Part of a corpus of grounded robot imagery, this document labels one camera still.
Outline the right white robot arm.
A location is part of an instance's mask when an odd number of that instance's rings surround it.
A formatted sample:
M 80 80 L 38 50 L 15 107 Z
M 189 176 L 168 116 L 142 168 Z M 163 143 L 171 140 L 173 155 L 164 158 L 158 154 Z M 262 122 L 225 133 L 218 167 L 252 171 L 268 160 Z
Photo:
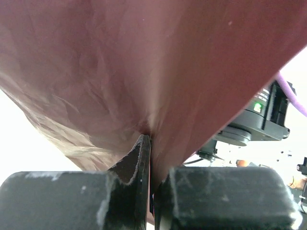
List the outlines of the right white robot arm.
M 285 123 L 288 97 L 277 81 L 264 86 L 254 95 L 247 107 L 196 154 L 208 161 L 218 159 L 218 141 L 245 147 L 250 141 L 281 141 L 290 135 Z

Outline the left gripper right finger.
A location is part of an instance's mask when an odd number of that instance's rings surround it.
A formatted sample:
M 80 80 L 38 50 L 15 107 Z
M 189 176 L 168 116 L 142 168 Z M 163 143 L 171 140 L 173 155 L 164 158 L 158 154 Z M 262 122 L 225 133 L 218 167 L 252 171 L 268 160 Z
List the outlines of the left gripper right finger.
M 302 215 L 264 167 L 177 167 L 154 194 L 157 230 L 296 230 Z

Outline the red wrapping paper sheet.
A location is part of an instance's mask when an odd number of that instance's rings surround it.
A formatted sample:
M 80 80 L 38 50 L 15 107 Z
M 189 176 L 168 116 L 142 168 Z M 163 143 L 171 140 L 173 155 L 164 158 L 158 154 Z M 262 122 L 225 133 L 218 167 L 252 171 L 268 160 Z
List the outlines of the red wrapping paper sheet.
M 80 171 L 149 136 L 154 220 L 169 171 L 306 44 L 304 0 L 3 0 L 0 88 Z

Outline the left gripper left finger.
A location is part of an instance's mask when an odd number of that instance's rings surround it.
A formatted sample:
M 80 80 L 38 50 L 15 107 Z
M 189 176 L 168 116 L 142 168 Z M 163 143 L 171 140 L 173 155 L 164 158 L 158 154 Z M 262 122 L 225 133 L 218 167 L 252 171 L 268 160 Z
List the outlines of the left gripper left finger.
M 109 170 L 17 172 L 0 187 L 3 230 L 144 230 L 151 141 Z

